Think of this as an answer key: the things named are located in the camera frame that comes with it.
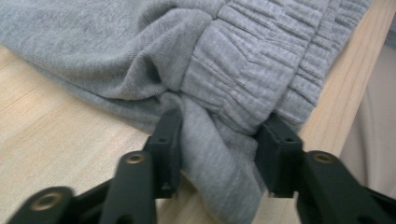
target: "wood grain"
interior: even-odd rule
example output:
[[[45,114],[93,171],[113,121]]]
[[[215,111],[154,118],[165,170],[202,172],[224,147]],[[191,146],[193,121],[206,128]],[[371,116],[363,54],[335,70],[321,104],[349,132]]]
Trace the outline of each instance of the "wood grain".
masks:
[[[384,42],[396,1],[375,0],[328,76],[301,131],[305,149],[338,154]],[[79,194],[113,176],[147,135],[60,89],[0,47],[0,223],[50,186]],[[178,200],[158,201],[159,223],[216,223],[184,180]],[[298,223],[293,200],[264,195],[254,223]]]

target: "garment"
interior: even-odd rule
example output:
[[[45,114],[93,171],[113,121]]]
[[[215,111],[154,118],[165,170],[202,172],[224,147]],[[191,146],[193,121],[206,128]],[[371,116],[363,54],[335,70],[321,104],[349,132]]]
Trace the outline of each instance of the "garment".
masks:
[[[2,0],[0,43],[81,99],[152,132],[179,106],[183,172],[209,211],[249,223],[251,137],[294,130],[370,0]]]

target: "metal screw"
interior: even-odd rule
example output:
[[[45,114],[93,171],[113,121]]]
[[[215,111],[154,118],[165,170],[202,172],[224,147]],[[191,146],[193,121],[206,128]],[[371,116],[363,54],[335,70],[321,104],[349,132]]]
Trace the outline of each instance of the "metal screw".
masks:
[[[34,202],[32,202],[30,208],[33,211],[37,211],[37,212],[47,210],[55,206],[58,202],[61,201],[61,199],[62,199],[62,193],[56,191],[47,193],[36,199]]]

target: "cotton fleece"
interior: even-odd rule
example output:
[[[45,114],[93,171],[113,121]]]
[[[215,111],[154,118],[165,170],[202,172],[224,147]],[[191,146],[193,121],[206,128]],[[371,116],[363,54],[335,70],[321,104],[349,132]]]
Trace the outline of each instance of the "cotton fleece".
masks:
[[[370,0],[0,0],[0,43],[146,132],[179,106],[183,172],[209,211],[249,223],[264,184],[250,136],[298,130]]]

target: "light wood surface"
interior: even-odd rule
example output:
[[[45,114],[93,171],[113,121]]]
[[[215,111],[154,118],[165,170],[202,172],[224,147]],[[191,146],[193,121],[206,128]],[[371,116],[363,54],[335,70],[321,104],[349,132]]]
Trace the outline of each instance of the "light wood surface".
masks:
[[[395,11],[396,1],[375,0],[364,16],[300,133],[306,150],[340,153]],[[109,179],[119,157],[147,137],[0,47],[0,223],[39,190],[69,186],[80,194]],[[158,205],[159,223],[216,223],[187,181],[178,200]],[[264,196],[254,223],[298,223],[294,201]]]

